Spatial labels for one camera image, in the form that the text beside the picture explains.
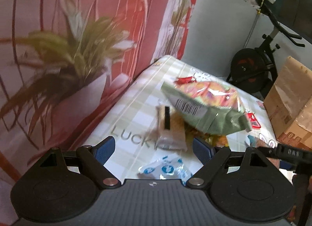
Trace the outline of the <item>yellow snack bag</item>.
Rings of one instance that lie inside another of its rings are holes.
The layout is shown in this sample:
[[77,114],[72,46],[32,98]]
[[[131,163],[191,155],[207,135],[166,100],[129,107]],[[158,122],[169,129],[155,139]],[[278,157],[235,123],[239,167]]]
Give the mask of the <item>yellow snack bag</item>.
[[205,141],[206,143],[210,144],[212,147],[228,147],[229,143],[226,136],[217,135],[217,134],[209,134],[209,133],[202,133],[195,129],[194,127],[190,126],[187,123],[184,123],[184,127],[186,131],[192,134],[194,137],[198,137]]

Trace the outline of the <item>beige cracker packet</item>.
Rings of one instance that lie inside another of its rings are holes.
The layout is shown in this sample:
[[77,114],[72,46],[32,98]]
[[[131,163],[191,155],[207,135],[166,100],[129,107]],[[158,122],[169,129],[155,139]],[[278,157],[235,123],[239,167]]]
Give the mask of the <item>beige cracker packet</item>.
[[187,151],[184,120],[180,113],[169,105],[159,105],[157,141],[155,146],[164,150]]

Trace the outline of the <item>black exercise bike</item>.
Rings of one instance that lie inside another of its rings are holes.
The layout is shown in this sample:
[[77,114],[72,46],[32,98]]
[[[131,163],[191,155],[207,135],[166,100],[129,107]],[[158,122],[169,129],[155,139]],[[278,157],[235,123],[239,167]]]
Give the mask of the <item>black exercise bike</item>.
[[[261,4],[257,8],[256,17],[246,39],[244,48],[239,50],[232,58],[230,73],[226,79],[226,82],[239,89],[249,94],[260,93],[264,98],[267,96],[278,77],[273,53],[277,49],[280,49],[280,46],[276,44],[274,49],[270,46],[276,35],[282,33],[297,47],[305,47],[305,44],[295,42],[295,39],[301,40],[301,36],[288,32],[280,25],[268,7],[268,2],[274,4],[276,0],[261,1]],[[273,24],[273,31],[269,35],[262,35],[264,41],[259,47],[248,48],[247,44],[261,13],[269,17]]]

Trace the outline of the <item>checked bunny tablecloth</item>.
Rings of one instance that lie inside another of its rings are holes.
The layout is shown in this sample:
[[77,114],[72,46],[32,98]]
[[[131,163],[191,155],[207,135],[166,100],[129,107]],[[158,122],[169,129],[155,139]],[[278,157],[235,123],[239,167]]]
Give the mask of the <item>checked bunny tablecloth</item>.
[[[157,141],[157,107],[169,104],[161,86],[164,81],[173,82],[176,77],[206,78],[226,84],[222,79],[188,65],[169,55],[159,59],[147,68],[126,90],[112,109],[102,118],[94,131],[83,145],[96,145],[108,136],[115,138],[115,151],[105,163],[105,167],[121,182],[125,178],[138,178],[141,166],[155,162],[163,156],[178,154],[184,165],[195,173],[202,167],[202,163],[192,152],[192,137],[187,136],[188,150],[170,151],[155,147]],[[259,130],[249,133],[240,131],[227,136],[232,151],[245,151],[252,136],[259,138],[268,145],[276,145],[269,117],[262,101],[254,96],[237,89],[241,102],[247,112],[254,113],[260,123]]]

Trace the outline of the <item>green chip bag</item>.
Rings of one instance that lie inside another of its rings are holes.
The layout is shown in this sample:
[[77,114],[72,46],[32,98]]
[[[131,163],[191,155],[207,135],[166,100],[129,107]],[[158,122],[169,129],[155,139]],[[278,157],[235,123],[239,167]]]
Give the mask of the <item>green chip bag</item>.
[[202,133],[227,136],[252,130],[239,94],[215,81],[164,82],[161,91],[184,121]]

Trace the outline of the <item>printed red backdrop cloth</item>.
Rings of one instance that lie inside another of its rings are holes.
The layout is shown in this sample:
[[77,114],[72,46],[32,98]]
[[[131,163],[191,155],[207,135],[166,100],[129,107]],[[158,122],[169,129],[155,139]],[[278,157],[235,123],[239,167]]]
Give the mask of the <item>printed red backdrop cloth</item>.
[[1,0],[1,225],[51,147],[80,146],[158,57],[181,58],[196,0]]

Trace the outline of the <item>red snack packet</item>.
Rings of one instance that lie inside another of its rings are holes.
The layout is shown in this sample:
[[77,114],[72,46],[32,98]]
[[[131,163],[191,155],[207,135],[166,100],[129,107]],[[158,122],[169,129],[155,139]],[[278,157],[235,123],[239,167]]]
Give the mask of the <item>red snack packet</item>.
[[176,85],[183,85],[183,84],[188,84],[188,83],[194,83],[196,82],[196,79],[194,76],[191,77],[177,77],[174,83]]
[[246,116],[251,124],[252,129],[260,129],[261,125],[258,122],[257,118],[255,117],[254,113],[252,112],[247,112]]

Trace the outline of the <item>blue white snack packet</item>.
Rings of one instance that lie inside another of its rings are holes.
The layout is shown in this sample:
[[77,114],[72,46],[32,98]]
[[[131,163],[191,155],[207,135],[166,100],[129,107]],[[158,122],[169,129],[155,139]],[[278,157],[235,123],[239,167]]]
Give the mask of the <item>blue white snack packet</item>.
[[142,179],[152,180],[181,180],[183,185],[190,179],[193,174],[184,164],[183,159],[177,154],[163,156],[138,169],[137,175]]

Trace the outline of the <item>brown cardboard box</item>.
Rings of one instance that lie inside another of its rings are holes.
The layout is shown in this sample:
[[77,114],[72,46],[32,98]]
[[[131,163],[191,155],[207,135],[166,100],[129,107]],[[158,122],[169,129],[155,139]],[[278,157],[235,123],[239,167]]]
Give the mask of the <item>brown cardboard box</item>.
[[311,70],[289,56],[264,100],[280,143],[311,150],[311,94]]

